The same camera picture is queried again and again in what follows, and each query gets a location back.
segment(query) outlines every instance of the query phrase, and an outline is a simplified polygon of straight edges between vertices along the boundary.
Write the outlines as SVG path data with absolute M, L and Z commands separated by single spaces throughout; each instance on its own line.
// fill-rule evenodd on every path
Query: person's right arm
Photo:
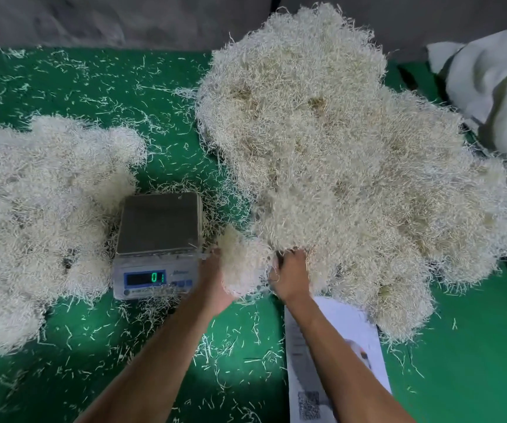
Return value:
M 285 254 L 271 283 L 300 327 L 339 423 L 414 422 L 320 311 L 310 295 L 304 251 Z

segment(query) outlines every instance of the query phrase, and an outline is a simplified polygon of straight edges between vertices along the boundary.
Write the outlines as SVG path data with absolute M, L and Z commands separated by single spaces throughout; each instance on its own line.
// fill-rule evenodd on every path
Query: hand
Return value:
M 201 300 L 212 317 L 218 316 L 236 298 L 226 292 L 222 286 L 220 270 L 220 249 L 214 249 L 210 256 L 201 260 L 199 265 L 199 283 L 192 294 Z
M 283 258 L 283 267 L 274 267 L 269 273 L 269 281 L 285 304 L 298 298 L 310 298 L 306 253 L 302 249 L 287 251 Z

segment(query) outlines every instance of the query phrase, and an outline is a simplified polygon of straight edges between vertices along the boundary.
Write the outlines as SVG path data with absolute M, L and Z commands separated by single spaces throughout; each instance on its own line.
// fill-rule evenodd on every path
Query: person's left hand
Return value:
M 222 285 L 220 249 L 214 249 L 207 259 L 200 262 L 199 283 L 193 294 L 207 307 L 212 317 L 218 316 L 236 299 Z

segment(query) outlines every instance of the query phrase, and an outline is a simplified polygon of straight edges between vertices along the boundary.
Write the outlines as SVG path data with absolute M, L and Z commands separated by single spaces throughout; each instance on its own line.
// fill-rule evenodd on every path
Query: person's left arm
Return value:
M 220 254 L 201 262 L 199 283 L 134 360 L 75 423 L 163 423 L 196 347 L 234 297 L 224 291 Z

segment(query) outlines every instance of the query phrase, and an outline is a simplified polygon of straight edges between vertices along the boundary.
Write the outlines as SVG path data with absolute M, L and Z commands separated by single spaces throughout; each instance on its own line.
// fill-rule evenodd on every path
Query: blue display frame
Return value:
M 141 284 L 141 285 L 129 285 L 127 276 L 130 275 L 147 275 L 148 273 L 163 273 L 163 278 L 165 280 L 164 283 L 148 283 L 148 284 Z M 161 285 L 167 285 L 167 272 L 166 270 L 145 270 L 140 272 L 130 272 L 130 273 L 124 273 L 124 289 L 140 289 L 140 288 L 149 288 L 151 286 L 161 286 Z

